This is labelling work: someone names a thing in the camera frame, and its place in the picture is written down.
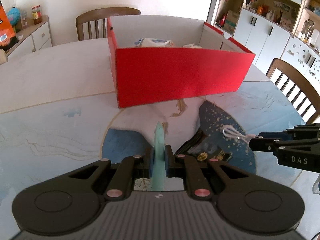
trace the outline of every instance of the green object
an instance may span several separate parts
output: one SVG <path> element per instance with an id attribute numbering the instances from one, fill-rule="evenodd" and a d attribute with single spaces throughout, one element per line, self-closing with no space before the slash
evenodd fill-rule
<path id="1" fill-rule="evenodd" d="M 164 191 L 165 164 L 164 164 L 164 130 L 160 122 L 155 131 L 155 158 L 151 178 L 152 191 Z"/>

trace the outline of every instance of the jar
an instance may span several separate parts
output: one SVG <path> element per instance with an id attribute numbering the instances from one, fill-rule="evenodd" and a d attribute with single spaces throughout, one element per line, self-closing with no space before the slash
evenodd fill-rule
<path id="1" fill-rule="evenodd" d="M 42 22 L 42 15 L 41 15 L 41 7 L 40 5 L 35 6 L 32 8 L 32 15 L 33 15 L 33 23 L 39 24 L 40 22 Z"/>
<path id="2" fill-rule="evenodd" d="M 304 22 L 304 25 L 303 25 L 303 28 L 302 28 L 302 36 L 303 36 L 303 42 L 307 42 L 310 35 L 311 35 L 311 32 L 313 30 L 313 26 L 311 25 L 310 21 L 307 20 Z"/>

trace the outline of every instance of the brown chair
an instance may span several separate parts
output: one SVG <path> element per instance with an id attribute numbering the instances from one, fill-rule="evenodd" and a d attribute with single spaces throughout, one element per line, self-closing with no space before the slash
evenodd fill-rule
<path id="1" fill-rule="evenodd" d="M 316 109 L 316 112 L 313 114 L 312 117 L 306 122 L 307 124 L 312 124 L 319 116 L 320 116 L 320 96 L 315 90 L 315 88 L 309 83 L 309 81 L 293 66 L 288 64 L 287 62 L 280 60 L 278 58 L 275 58 L 271 66 L 267 72 L 267 77 L 271 78 L 273 75 L 275 69 L 278 69 L 281 71 L 281 74 L 279 78 L 276 80 L 275 85 L 278 85 L 283 75 L 286 75 L 288 78 L 284 85 L 281 87 L 281 91 L 283 92 L 285 87 L 288 85 L 289 81 L 291 80 L 294 85 L 289 90 L 289 92 L 286 94 L 286 97 L 288 98 L 292 91 L 298 87 L 300 89 L 299 93 L 294 97 L 294 99 L 291 101 L 292 104 L 295 103 L 297 98 L 301 95 L 303 92 L 305 94 L 305 98 L 302 100 L 302 102 L 297 106 L 296 110 L 298 111 L 301 106 L 304 104 L 304 102 L 309 99 L 310 105 L 303 111 L 301 114 L 301 117 L 303 117 L 307 111 L 310 109 L 311 106 L 313 106 Z"/>
<path id="2" fill-rule="evenodd" d="M 102 33 L 103 37 L 106 38 L 106 21 L 105 19 L 111 16 L 118 15 L 139 15 L 140 11 L 134 8 L 129 7 L 109 7 L 109 8 L 101 8 L 95 9 L 89 12 L 86 12 L 76 19 L 76 26 L 78 32 L 79 41 L 84 41 L 84 32 L 83 32 L 83 24 L 88 23 L 88 32 L 89 32 L 89 40 L 92 39 L 92 31 L 91 31 L 91 21 L 95 21 L 95 33 L 96 38 L 99 38 L 99 28 L 98 28 L 98 20 L 102 20 Z"/>

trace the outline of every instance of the red box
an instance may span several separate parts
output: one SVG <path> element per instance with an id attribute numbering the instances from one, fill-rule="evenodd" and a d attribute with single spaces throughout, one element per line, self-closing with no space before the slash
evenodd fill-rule
<path id="1" fill-rule="evenodd" d="M 136 48 L 141 38 L 177 47 Z M 191 43 L 202 49 L 181 48 Z M 110 17 L 108 44 L 119 107 L 236 91 L 255 57 L 204 21 L 170 16 Z"/>

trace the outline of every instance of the snack bag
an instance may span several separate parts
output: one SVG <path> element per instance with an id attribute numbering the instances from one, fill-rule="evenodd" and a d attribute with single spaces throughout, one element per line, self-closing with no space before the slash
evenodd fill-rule
<path id="1" fill-rule="evenodd" d="M 11 49 L 17 42 L 16 34 L 10 25 L 0 1 L 0 49 L 4 51 Z"/>

